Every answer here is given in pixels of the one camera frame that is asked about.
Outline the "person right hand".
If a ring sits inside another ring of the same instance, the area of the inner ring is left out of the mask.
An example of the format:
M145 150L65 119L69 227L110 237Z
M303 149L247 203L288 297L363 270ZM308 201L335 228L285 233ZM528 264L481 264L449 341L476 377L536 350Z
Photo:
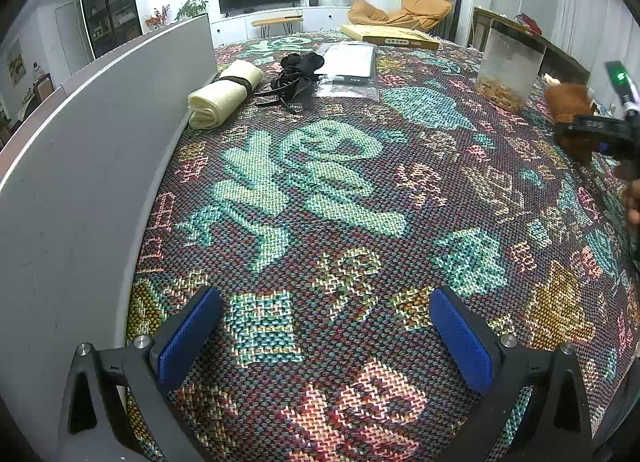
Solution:
M636 167L630 161L622 161L615 169L617 178L626 182L626 188L623 192L623 206L626 212L626 220L628 225L635 230L639 229L640 224L640 181Z

